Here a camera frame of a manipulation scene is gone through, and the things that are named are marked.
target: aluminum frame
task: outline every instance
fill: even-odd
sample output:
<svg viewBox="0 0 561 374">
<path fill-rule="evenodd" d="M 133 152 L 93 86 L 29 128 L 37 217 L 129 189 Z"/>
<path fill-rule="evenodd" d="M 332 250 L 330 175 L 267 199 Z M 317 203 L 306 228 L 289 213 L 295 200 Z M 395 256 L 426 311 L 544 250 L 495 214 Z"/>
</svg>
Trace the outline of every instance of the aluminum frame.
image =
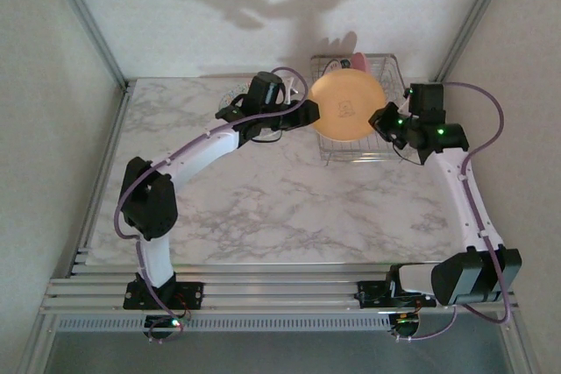
<svg viewBox="0 0 561 374">
<path fill-rule="evenodd" d="M 443 81 L 450 74 L 475 27 L 491 0 L 475 0 L 465 22 L 458 31 L 451 49 L 437 71 L 434 81 Z M 88 318 L 99 316 L 137 317 L 162 312 L 130 312 L 121 308 L 123 286 L 133 279 L 133 266 L 86 266 L 88 243 L 95 226 L 99 206 L 117 149 L 122 124 L 131 100 L 133 86 L 124 78 L 109 45 L 96 24 L 85 0 L 68 0 L 85 32 L 100 53 L 123 98 L 112 124 L 110 138 L 103 153 L 103 161 L 91 195 L 88 211 L 79 235 L 78 246 L 64 257 L 67 277 L 52 279 L 43 305 L 33 324 L 18 373 L 43 372 L 54 335 L 68 317 Z M 241 314 L 270 316 L 284 314 L 295 318 L 302 314 L 323 314 L 341 318 L 354 314 L 386 314 L 397 308 L 360 310 L 352 297 L 358 280 L 376 280 L 385 277 L 388 265 L 182 265 L 176 266 L 179 280 L 199 280 L 207 283 L 203 309 L 197 315 L 222 314 L 226 318 Z M 93 296 L 107 293 L 107 297 Z M 483 311 L 500 311 L 501 303 L 488 303 L 475 307 Z M 502 327 L 505 347 L 516 373 L 538 372 L 519 309 L 513 296 L 515 318 L 510 326 Z M 451 307 L 424 308 L 423 312 L 449 313 Z"/>
</svg>

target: white wall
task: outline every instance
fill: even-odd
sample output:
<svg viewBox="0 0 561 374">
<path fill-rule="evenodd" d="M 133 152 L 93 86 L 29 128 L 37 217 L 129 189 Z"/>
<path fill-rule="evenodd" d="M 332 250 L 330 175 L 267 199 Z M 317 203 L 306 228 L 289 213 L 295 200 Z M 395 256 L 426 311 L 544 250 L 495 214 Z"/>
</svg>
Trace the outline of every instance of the white wall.
<svg viewBox="0 0 561 374">
<path fill-rule="evenodd" d="M 253 72 L 314 53 L 396 53 L 429 78 L 473 0 L 87 0 L 129 77 Z M 337 47 L 336 39 L 344 39 Z"/>
<path fill-rule="evenodd" d="M 515 292 L 544 373 L 561 372 L 560 63 L 561 0 L 493 0 L 451 77 L 505 109 L 504 135 L 474 167 L 495 226 L 522 254 Z M 496 130 L 480 97 L 457 90 L 449 101 L 472 145 Z"/>
<path fill-rule="evenodd" d="M 0 0 L 0 372 L 75 236 L 117 94 L 65 0 Z"/>
</svg>

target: metal dish rack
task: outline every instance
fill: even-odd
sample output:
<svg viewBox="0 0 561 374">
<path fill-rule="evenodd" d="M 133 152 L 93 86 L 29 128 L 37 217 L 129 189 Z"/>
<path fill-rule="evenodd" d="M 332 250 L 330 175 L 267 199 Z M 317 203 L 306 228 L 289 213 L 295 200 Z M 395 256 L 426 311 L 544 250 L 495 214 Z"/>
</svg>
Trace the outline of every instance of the metal dish rack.
<svg viewBox="0 0 561 374">
<path fill-rule="evenodd" d="M 369 53 L 366 57 L 371 64 L 370 72 L 384 89 L 387 100 L 395 102 L 398 107 L 401 106 L 405 102 L 405 98 L 403 98 L 405 83 L 401 76 L 397 58 L 390 53 Z M 318 54 L 313 56 L 310 60 L 313 82 L 322 77 L 323 70 L 330 61 L 350 58 L 350 54 L 340 56 Z M 377 162 L 401 159 L 395 153 L 392 145 L 376 133 L 352 142 L 337 142 L 318 133 L 317 141 L 320 155 L 323 160 L 327 161 L 327 164 L 330 161 Z M 412 151 L 407 146 L 400 154 L 407 158 Z"/>
</svg>

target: yellow plate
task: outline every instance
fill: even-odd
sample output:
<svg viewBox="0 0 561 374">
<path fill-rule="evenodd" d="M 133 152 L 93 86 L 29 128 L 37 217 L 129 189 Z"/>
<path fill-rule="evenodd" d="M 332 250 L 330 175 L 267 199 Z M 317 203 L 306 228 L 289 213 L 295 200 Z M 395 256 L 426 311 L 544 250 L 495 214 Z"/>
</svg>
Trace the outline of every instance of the yellow plate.
<svg viewBox="0 0 561 374">
<path fill-rule="evenodd" d="M 370 74 L 356 69 L 340 69 L 319 78 L 309 91 L 309 99 L 319 106 L 316 131 L 337 141 L 352 141 L 371 134 L 368 123 L 374 111 L 386 106 L 382 86 Z"/>
</svg>

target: marble tabletop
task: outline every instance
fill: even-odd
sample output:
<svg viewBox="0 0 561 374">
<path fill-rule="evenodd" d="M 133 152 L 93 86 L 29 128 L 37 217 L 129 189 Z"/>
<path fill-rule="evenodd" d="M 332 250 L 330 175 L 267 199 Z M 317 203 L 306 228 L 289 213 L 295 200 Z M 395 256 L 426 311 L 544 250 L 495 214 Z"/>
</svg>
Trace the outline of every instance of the marble tabletop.
<svg viewBox="0 0 561 374">
<path fill-rule="evenodd" d="M 247 81 L 138 80 L 87 265 L 136 263 L 134 243 L 119 239 L 112 225 L 126 163 L 174 151 L 201 134 L 224 95 Z M 440 194 L 423 167 L 397 160 L 325 164 L 309 127 L 214 162 L 178 193 L 173 262 L 397 263 L 450 256 L 453 238 Z"/>
</svg>

